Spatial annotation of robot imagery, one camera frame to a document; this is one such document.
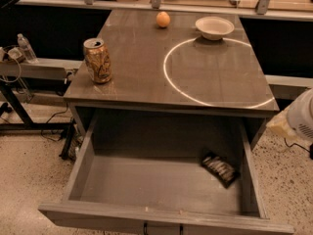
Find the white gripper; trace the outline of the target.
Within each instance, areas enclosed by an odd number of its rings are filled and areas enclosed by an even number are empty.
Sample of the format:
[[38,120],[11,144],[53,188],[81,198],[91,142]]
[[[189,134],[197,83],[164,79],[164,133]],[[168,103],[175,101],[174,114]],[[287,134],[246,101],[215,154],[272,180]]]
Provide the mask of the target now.
[[267,122],[266,127],[275,134],[294,140],[295,133],[313,142],[313,89],[304,91],[290,105]]

